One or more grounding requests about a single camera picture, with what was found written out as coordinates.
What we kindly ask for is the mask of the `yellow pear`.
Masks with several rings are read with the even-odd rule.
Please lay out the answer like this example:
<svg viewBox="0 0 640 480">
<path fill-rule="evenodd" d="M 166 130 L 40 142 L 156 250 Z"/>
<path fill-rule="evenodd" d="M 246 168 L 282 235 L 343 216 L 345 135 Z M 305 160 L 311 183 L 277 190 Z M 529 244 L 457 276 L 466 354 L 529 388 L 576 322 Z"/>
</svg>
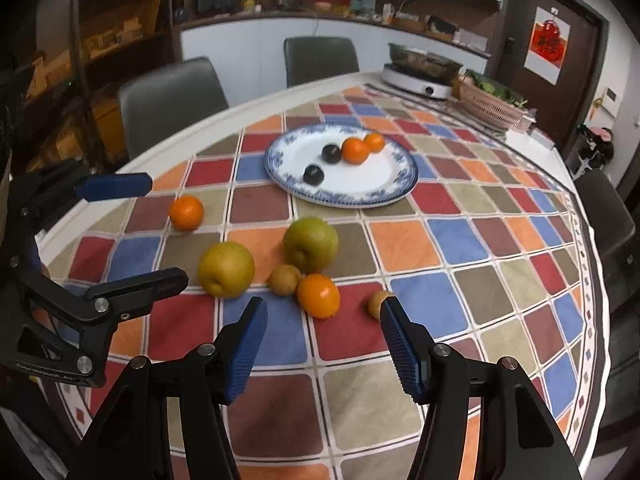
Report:
<svg viewBox="0 0 640 480">
<path fill-rule="evenodd" d="M 206 249 L 198 262 L 198 284 L 209 296 L 231 299 L 242 296 L 255 275 L 254 258 L 240 243 L 221 242 Z"/>
</svg>

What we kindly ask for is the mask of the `brown kiwi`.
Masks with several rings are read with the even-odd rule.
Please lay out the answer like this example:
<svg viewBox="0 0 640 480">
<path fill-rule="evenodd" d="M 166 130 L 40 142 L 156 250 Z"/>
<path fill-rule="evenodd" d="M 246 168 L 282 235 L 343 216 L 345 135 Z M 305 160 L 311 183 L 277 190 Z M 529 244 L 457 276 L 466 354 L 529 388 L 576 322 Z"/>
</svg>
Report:
<svg viewBox="0 0 640 480">
<path fill-rule="evenodd" d="M 381 319 L 382 304 L 388 297 L 393 297 L 393 294 L 385 289 L 377 290 L 369 297 L 367 310 L 372 318 Z"/>
<path fill-rule="evenodd" d="M 276 266 L 268 276 L 267 285 L 273 295 L 279 297 L 293 296 L 303 273 L 292 264 Z"/>
</svg>

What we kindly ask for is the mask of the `green pear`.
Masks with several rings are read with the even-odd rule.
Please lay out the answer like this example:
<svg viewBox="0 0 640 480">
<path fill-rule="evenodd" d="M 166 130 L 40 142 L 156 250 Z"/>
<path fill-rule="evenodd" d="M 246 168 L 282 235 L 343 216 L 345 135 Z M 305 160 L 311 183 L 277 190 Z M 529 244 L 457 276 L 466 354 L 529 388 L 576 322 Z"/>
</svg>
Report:
<svg viewBox="0 0 640 480">
<path fill-rule="evenodd" d="M 294 221 L 282 240 L 285 259 L 303 274 L 319 273 L 337 255 L 340 239 L 336 229 L 317 217 Z"/>
</svg>

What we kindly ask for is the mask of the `dark plum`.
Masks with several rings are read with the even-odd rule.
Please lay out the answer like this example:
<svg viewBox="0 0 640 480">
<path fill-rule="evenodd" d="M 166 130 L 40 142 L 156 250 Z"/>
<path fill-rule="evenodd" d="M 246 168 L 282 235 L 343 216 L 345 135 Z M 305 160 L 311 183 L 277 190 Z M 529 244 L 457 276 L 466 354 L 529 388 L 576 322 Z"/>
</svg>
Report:
<svg viewBox="0 0 640 480">
<path fill-rule="evenodd" d="M 321 157 L 327 164 L 338 164 L 342 159 L 341 148 L 336 144 L 326 144 L 322 148 Z"/>
<path fill-rule="evenodd" d="M 324 180 L 324 172 L 320 166 L 310 164 L 303 173 L 303 181 L 312 186 L 320 185 Z"/>
</svg>

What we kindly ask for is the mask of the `large orange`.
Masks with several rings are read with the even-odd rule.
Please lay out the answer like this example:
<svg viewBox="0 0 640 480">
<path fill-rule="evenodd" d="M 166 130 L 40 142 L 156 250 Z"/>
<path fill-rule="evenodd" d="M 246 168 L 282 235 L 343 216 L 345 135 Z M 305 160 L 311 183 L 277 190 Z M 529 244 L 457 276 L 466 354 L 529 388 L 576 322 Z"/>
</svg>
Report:
<svg viewBox="0 0 640 480">
<path fill-rule="evenodd" d="M 356 136 L 345 139 L 341 146 L 342 159 L 349 165 L 362 165 L 370 155 L 368 144 Z"/>
</svg>

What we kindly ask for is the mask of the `small front orange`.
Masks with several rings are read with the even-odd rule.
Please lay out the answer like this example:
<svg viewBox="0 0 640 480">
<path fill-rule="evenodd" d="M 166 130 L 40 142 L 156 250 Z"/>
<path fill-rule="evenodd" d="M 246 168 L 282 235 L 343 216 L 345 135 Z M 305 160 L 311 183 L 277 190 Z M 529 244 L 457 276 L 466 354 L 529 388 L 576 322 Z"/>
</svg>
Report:
<svg viewBox="0 0 640 480">
<path fill-rule="evenodd" d="M 378 132 L 370 132 L 364 138 L 363 142 L 367 144 L 367 147 L 371 153 L 382 152 L 386 145 L 385 136 Z"/>
</svg>

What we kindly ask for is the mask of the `near grey chair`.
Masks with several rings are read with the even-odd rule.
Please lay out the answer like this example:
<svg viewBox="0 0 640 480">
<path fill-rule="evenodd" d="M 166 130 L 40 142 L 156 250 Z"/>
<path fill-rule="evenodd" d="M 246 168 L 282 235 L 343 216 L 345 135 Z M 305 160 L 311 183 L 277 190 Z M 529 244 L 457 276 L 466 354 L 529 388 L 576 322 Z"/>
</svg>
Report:
<svg viewBox="0 0 640 480">
<path fill-rule="evenodd" d="M 128 81 L 118 90 L 118 104 L 130 159 L 229 108 L 208 58 L 167 65 Z"/>
</svg>

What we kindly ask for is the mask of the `grey chair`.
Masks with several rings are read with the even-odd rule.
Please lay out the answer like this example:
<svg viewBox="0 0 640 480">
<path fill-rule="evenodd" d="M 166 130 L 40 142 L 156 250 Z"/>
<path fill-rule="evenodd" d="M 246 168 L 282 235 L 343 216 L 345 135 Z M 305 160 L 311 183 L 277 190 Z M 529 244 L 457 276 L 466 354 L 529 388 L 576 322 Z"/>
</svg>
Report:
<svg viewBox="0 0 640 480">
<path fill-rule="evenodd" d="M 283 41 L 288 88 L 360 71 L 352 40 L 343 37 L 298 36 Z"/>
<path fill-rule="evenodd" d="M 600 256 L 611 257 L 634 236 L 634 219 L 601 170 L 586 171 L 575 180 L 575 186 L 594 229 Z"/>
<path fill-rule="evenodd" d="M 229 108 L 208 58 L 167 65 L 128 81 L 118 90 L 118 104 L 130 159 Z"/>
</svg>

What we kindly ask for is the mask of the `colourful checkered tablecloth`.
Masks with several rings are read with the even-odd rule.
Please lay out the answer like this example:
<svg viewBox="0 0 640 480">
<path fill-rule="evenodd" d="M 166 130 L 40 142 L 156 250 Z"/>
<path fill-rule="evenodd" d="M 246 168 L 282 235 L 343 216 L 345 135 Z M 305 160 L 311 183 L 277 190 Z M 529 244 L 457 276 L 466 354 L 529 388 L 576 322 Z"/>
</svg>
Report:
<svg viewBox="0 0 640 480">
<path fill-rule="evenodd" d="M 265 151 L 280 134 L 320 122 L 371 129 L 402 145 L 419 180 L 402 200 L 347 210 L 307 203 L 272 183 Z M 395 294 L 409 318 L 464 356 L 513 356 L 585 464 L 597 431 L 603 374 L 592 239 L 575 196 L 526 148 L 507 148 L 439 112 L 356 86 L 293 107 L 254 105 L 232 125 L 199 126 L 142 160 L 152 192 L 81 208 L 42 244 L 55 281 L 72 292 L 178 266 L 232 240 L 255 261 L 250 294 L 269 324 L 245 392 L 224 410 L 245 479 L 401 479 L 426 411 L 402 391 L 369 297 Z M 191 195 L 202 224 L 176 231 L 169 207 Z M 340 246 L 319 272 L 341 294 L 313 318 L 273 295 L 271 271 L 296 220 L 317 217 Z"/>
</svg>

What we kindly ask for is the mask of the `right side grey chair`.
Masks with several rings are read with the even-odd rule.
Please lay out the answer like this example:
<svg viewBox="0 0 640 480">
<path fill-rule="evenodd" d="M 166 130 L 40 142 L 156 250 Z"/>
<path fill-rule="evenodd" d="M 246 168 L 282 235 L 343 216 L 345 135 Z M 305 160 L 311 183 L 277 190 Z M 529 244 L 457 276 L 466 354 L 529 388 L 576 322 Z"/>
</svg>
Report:
<svg viewBox="0 0 640 480">
<path fill-rule="evenodd" d="M 600 256 L 611 257 L 634 236 L 634 219 L 601 170 L 586 171 L 575 180 L 575 186 L 594 229 Z"/>
</svg>

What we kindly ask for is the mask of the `far grey chair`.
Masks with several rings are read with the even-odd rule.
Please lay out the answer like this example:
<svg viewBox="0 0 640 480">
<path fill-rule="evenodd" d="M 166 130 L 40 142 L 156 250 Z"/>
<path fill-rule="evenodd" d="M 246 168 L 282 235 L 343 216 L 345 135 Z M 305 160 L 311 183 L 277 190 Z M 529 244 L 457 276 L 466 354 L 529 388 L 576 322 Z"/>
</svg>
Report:
<svg viewBox="0 0 640 480">
<path fill-rule="evenodd" d="M 360 71 L 352 40 L 343 37 L 298 36 L 283 41 L 288 88 Z"/>
</svg>

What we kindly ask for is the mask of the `blue white porcelain plate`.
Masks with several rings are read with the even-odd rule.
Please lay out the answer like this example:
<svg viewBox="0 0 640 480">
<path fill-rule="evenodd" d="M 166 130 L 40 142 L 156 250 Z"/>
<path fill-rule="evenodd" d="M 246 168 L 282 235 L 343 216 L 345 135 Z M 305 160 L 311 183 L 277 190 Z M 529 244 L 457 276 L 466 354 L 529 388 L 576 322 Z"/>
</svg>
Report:
<svg viewBox="0 0 640 480">
<path fill-rule="evenodd" d="M 350 136 L 363 140 L 368 133 L 361 127 L 332 122 L 293 129 L 266 149 L 266 173 L 286 192 L 318 205 L 362 209 L 398 202 L 419 180 L 416 161 L 398 142 L 385 139 L 384 150 L 371 153 L 359 166 L 349 165 L 343 159 L 330 165 L 321 157 L 326 144 L 341 147 Z M 310 164 L 320 166 L 324 172 L 324 180 L 318 186 L 303 181 L 304 170 Z"/>
</svg>

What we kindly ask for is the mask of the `dark wooden door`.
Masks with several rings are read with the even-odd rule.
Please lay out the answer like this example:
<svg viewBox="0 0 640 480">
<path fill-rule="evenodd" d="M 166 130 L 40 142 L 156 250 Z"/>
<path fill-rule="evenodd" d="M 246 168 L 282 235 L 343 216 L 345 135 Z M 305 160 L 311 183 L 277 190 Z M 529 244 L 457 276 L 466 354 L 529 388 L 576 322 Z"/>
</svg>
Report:
<svg viewBox="0 0 640 480">
<path fill-rule="evenodd" d="M 526 99 L 566 156 L 601 76 L 608 21 L 582 0 L 502 0 L 489 76 Z"/>
</svg>

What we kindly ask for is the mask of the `steel pan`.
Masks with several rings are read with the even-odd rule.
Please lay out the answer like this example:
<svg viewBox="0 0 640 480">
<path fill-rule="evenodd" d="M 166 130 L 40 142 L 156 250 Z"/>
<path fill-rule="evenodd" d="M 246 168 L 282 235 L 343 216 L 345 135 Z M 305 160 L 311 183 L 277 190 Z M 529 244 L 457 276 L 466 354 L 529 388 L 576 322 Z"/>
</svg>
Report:
<svg viewBox="0 0 640 480">
<path fill-rule="evenodd" d="M 402 44 L 388 44 L 390 60 L 409 75 L 449 84 L 459 76 L 462 65 L 444 56 Z"/>
</svg>

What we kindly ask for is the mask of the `white induction cooker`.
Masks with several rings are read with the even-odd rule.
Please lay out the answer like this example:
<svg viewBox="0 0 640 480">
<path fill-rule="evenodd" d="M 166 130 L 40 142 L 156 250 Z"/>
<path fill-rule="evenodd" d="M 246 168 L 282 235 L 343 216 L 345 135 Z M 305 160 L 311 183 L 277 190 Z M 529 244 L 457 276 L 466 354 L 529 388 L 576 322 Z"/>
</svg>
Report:
<svg viewBox="0 0 640 480">
<path fill-rule="evenodd" d="M 447 101 L 452 93 L 450 84 L 433 82 L 401 73 L 393 64 L 384 65 L 381 79 L 396 89 L 416 94 L 421 98 Z"/>
</svg>

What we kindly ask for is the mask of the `red fu poster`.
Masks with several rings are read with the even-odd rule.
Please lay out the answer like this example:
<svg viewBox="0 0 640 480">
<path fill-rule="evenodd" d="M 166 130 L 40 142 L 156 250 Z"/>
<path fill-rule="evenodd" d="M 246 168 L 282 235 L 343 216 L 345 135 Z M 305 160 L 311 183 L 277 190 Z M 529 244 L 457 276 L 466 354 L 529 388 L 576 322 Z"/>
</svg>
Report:
<svg viewBox="0 0 640 480">
<path fill-rule="evenodd" d="M 558 14 L 558 9 L 538 6 L 523 63 L 526 70 L 552 86 L 558 83 L 570 36 L 570 24 Z"/>
</svg>

